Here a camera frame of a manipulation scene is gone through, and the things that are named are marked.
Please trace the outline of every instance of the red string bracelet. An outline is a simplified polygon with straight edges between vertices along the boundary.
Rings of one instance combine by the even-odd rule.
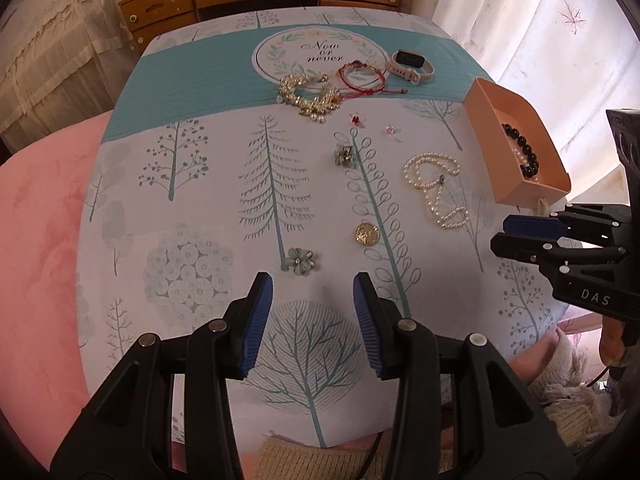
[[[349,70],[354,70],[357,68],[363,68],[365,70],[371,70],[374,74],[376,74],[378,77],[373,81],[374,83],[377,81],[380,81],[380,86],[377,86],[376,88],[362,88],[359,86],[356,86],[352,83],[350,83],[345,75],[345,72],[349,71]],[[351,90],[354,91],[353,94],[345,94],[345,95],[340,95],[342,97],[342,99],[353,99],[354,97],[361,97],[363,95],[374,95],[374,94],[379,94],[380,92],[384,92],[387,94],[406,94],[407,90],[406,88],[402,88],[401,90],[386,90],[386,78],[385,75],[382,73],[382,71],[379,68],[376,68],[374,66],[371,66],[370,64],[367,63],[363,63],[361,61],[353,61],[351,63],[347,63],[346,65],[341,66],[338,69],[338,75],[340,76],[340,79],[342,79],[342,82],[347,85]]]

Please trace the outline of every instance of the smartwatch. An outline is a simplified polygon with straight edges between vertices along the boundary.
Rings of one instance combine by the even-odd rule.
[[[405,50],[394,52],[391,60],[385,63],[385,69],[414,85],[427,83],[433,78],[433,65],[424,59],[424,56]]]

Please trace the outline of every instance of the orange box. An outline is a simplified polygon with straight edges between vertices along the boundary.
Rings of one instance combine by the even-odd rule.
[[[463,105],[476,131],[497,203],[538,208],[571,191],[571,180],[540,116],[527,100],[486,79],[477,78]],[[502,124],[520,131],[538,156],[538,181],[525,178]]]

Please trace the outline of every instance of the black cable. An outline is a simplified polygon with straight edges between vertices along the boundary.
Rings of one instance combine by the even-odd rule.
[[[373,446],[371,446],[371,449],[369,449],[367,459],[364,461],[364,464],[362,464],[362,467],[360,468],[360,471],[358,471],[355,480],[362,480],[364,478],[364,475],[366,475],[369,466],[371,466],[371,462],[373,462],[373,457],[376,455],[376,451],[378,450],[378,446],[380,445],[380,440],[382,440],[383,433],[383,431],[380,431],[380,433],[378,433],[376,441],[373,443]]]
[[[591,381],[589,384],[587,384],[587,388],[591,388],[595,383],[597,383],[604,374],[606,374],[609,371],[609,367],[607,366],[606,368],[604,368],[603,371],[600,372],[600,375],[597,376],[593,381]]]

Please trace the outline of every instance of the pink blanket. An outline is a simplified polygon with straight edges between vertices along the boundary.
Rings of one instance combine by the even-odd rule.
[[[111,112],[0,168],[0,408],[45,467],[88,401],[76,325],[82,203]]]

